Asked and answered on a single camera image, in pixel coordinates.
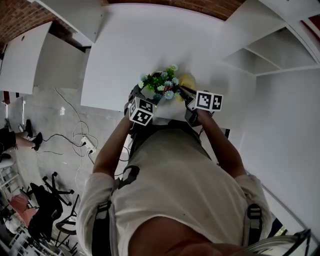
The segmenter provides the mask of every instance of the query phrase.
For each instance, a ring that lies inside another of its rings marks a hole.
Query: shoulder strap
[[[262,234],[262,210],[259,205],[247,198],[248,209],[244,217],[243,246],[250,246],[260,240]]]
[[[92,256],[118,256],[115,210],[111,201],[99,205],[92,231]]]

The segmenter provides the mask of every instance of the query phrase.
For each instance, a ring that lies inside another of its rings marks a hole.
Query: power strip
[[[95,146],[93,145],[93,143],[90,141],[90,139],[87,137],[87,136],[84,136],[82,139],[81,139],[81,142],[82,143],[85,143],[85,146],[88,150],[92,150],[92,153],[95,153],[96,152],[96,149],[95,149]]]

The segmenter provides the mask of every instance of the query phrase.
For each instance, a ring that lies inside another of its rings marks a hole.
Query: white tabletop
[[[0,74],[0,90],[32,94],[37,64],[52,22],[37,26],[11,40]]]
[[[174,63],[191,73],[198,90],[224,95],[214,114],[221,128],[239,129],[256,78],[216,62],[216,34],[223,21],[185,9],[152,4],[113,4],[90,51],[81,105],[123,111],[141,73]],[[156,116],[184,120],[185,104],[167,100]]]

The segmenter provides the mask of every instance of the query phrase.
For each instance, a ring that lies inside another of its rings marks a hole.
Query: flower bouquet
[[[164,72],[155,72],[153,74],[141,74],[138,86],[140,89],[146,88],[153,92],[153,98],[160,100],[165,97],[171,100],[180,95],[179,80],[175,77],[178,66],[172,64]]]

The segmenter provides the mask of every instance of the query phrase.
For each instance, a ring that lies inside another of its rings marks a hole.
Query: gray floor
[[[89,134],[98,140],[97,151],[91,155],[92,159],[95,160],[100,149],[123,118],[123,112],[80,106],[81,88],[59,88],[58,91],[74,106],[81,121],[88,125]],[[35,87],[32,95],[19,98],[8,106],[8,119],[10,120],[11,128],[15,132],[19,132],[19,124],[22,123],[23,101],[25,101],[24,120],[31,120],[34,134],[41,132],[45,140],[53,134],[62,134],[70,140],[72,139],[73,130],[79,122],[79,118],[75,111],[61,99],[54,88],[41,89]],[[2,122],[5,112],[5,106],[2,105],[0,107],[0,119]],[[75,134],[80,133],[81,127],[78,125]],[[74,139],[74,143],[80,144],[80,140],[81,136],[77,136]],[[43,151],[52,151],[63,155]],[[86,151],[85,147],[81,148],[82,155],[85,155]],[[72,203],[76,200],[77,194],[81,196],[85,180],[92,173],[93,169],[93,164],[88,156],[81,159],[80,167],[80,157],[73,151],[72,145],[60,136],[55,136],[48,142],[43,142],[38,153],[33,149],[23,147],[20,147],[18,150],[12,150],[11,154],[14,153],[16,154],[16,167],[26,186],[31,182],[37,185],[44,185],[42,178],[44,176],[50,177],[53,172],[57,172],[57,182],[60,188],[62,190],[73,189],[75,191],[73,195],[67,197]],[[123,152],[121,158],[128,159],[128,153]],[[121,173],[126,165],[126,162],[119,162],[116,173]],[[60,220],[68,216],[71,211],[71,207],[63,206],[63,208],[64,212]],[[57,234],[58,232],[54,228],[53,237]],[[71,246],[73,246],[76,240],[76,236],[73,236],[70,242]]]

